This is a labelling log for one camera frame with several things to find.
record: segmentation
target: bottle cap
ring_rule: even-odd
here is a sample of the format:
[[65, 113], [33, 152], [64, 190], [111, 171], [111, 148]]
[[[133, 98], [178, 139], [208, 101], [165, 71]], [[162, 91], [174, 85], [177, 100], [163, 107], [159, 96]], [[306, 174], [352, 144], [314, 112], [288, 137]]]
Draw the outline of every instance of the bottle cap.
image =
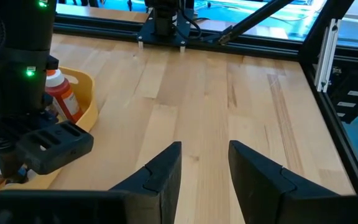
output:
[[65, 77], [62, 72], [58, 70], [47, 70], [46, 87], [56, 87], [65, 81]]

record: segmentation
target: black metal frame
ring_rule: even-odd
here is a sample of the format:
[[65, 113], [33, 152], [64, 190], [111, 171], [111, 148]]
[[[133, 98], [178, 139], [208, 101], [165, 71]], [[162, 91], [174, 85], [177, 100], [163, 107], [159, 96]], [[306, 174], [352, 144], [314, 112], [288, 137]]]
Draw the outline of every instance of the black metal frame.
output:
[[[318, 106], [333, 137], [344, 167], [353, 184], [354, 190], [358, 194], [357, 156], [353, 153], [346, 133], [333, 110], [327, 94], [318, 93], [313, 83], [315, 73], [313, 64], [318, 63], [318, 54], [325, 29], [331, 19], [342, 19], [353, 2], [354, 0], [328, 0], [304, 42], [254, 35], [240, 35], [225, 45], [211, 44], [200, 40], [190, 40], [187, 42], [186, 47], [300, 62], [308, 79], [311, 91], [318, 102]], [[193, 5], [194, 0], [186, 2], [186, 8], [192, 9]], [[143, 23], [141, 22], [58, 14], [55, 19], [54, 32], [67, 35], [136, 42], [137, 34], [142, 26]], [[203, 37], [221, 34], [215, 30], [202, 31]], [[196, 34], [196, 29], [190, 30], [190, 35]], [[333, 65], [358, 68], [358, 48], [338, 46]]]

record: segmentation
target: metal bracket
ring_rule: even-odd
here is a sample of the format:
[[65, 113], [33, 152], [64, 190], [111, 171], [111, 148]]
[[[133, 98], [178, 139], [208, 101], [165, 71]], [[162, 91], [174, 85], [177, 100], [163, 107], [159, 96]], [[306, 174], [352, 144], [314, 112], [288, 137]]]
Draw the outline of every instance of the metal bracket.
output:
[[332, 19], [324, 33], [316, 77], [314, 78], [314, 85], [316, 86], [317, 91], [323, 91], [324, 93], [327, 92], [340, 25], [340, 19]]

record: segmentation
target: yellow tray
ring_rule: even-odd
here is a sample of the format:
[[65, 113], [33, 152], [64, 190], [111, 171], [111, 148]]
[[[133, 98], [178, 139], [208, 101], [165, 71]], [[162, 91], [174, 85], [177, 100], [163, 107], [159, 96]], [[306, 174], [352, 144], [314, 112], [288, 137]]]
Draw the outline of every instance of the yellow tray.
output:
[[[78, 104], [84, 111], [84, 115], [76, 124], [85, 131], [90, 131], [98, 118], [98, 108], [94, 98], [94, 80], [89, 75], [80, 71], [64, 67], [59, 69], [70, 81]], [[55, 170], [48, 175], [36, 175], [25, 184], [13, 184], [4, 189], [47, 189], [61, 169]]]

